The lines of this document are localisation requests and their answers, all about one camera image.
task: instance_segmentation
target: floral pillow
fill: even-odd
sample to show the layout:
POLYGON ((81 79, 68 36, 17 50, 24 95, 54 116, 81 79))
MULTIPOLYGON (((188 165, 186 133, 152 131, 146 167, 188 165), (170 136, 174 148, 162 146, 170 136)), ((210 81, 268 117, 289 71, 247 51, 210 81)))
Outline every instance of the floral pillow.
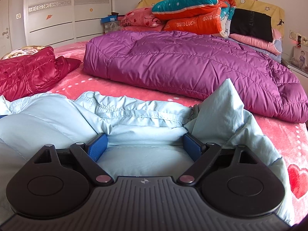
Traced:
POLYGON ((130 31, 137 31, 137 32, 145 32, 145 31, 162 31, 164 29, 165 24, 159 25, 158 27, 143 27, 143 26, 127 26, 121 29, 121 31, 126 31, 126 30, 130 30, 130 31))
POLYGON ((45 48, 44 46, 26 46, 22 47, 20 49, 13 50, 11 53, 5 55, 0 60, 5 60, 17 56, 23 56, 23 55, 33 55, 37 53, 39 50, 45 48))
POLYGON ((162 25, 163 22, 152 14, 152 8, 137 8, 128 12, 121 20, 120 26, 145 26, 157 27, 162 25))
POLYGON ((267 50, 278 56, 282 53, 282 36, 281 33, 275 28, 272 28, 272 33, 273 42, 268 42, 253 36, 243 36, 239 34, 230 34, 229 37, 244 44, 267 50))

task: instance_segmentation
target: blue box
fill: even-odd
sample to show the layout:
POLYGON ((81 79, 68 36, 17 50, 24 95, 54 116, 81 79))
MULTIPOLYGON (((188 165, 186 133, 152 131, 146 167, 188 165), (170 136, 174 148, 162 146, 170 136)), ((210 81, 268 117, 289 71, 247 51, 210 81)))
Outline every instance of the blue box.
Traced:
POLYGON ((105 22, 111 22, 111 21, 116 21, 118 18, 118 16, 108 16, 108 17, 104 17, 100 20, 101 23, 105 23, 105 22))

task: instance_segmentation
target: black device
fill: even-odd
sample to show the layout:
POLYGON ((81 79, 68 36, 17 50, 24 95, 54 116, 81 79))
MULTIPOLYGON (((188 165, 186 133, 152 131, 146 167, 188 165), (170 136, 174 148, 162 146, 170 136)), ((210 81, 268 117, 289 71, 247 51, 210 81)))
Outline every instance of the black device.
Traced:
POLYGON ((226 150, 190 134, 183 136, 183 146, 194 164, 177 180, 114 180, 96 163, 107 147, 105 134, 67 149, 47 144, 8 183, 15 215, 0 230, 290 229, 275 214, 285 195, 282 183, 248 147, 226 150))

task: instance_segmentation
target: door handle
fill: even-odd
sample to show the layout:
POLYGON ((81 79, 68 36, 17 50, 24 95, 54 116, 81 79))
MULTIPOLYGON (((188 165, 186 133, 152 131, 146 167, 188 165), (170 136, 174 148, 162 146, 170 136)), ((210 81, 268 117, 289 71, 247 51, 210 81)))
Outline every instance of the door handle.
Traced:
POLYGON ((2 35, 8 34, 9 33, 9 28, 6 28, 6 32, 3 32, 2 35))

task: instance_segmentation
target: purple puffer jacket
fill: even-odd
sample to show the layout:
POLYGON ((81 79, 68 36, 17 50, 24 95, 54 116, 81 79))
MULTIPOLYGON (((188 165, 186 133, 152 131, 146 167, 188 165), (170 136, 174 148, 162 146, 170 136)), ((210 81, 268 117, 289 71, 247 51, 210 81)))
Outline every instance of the purple puffer jacket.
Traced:
POLYGON ((188 32, 116 31, 86 45, 84 72, 143 88, 206 99, 230 78, 250 112, 308 120, 308 100, 286 67, 250 47, 188 32))

